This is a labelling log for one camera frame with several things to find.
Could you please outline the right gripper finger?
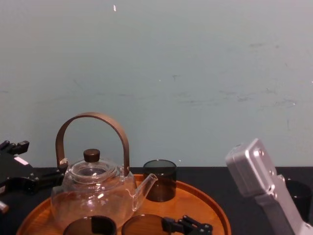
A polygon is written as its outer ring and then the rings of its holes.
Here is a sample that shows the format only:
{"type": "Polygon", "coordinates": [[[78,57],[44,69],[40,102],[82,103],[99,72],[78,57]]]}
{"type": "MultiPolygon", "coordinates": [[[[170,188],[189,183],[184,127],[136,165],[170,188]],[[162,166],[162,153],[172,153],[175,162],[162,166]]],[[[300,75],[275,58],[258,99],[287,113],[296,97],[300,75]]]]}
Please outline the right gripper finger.
{"type": "Polygon", "coordinates": [[[182,235],[213,234],[212,225],[207,223],[200,223],[187,215],[184,215],[181,219],[178,220],[169,217],[163,217],[162,229],[168,233],[180,233],[182,235]]]}
{"type": "Polygon", "coordinates": [[[106,216],[92,216],[91,232],[93,235],[116,235],[116,223],[106,216]]]}

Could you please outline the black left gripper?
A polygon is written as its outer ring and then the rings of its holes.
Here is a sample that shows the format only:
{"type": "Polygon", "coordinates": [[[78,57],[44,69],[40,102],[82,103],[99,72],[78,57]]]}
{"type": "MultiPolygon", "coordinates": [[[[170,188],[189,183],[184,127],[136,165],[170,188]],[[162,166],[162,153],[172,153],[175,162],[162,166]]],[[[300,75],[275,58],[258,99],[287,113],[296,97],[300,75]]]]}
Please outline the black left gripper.
{"type": "Polygon", "coordinates": [[[46,188],[61,186],[65,171],[59,168],[33,168],[19,157],[28,151],[29,142],[0,144],[0,193],[14,191],[37,193],[46,188]]]}

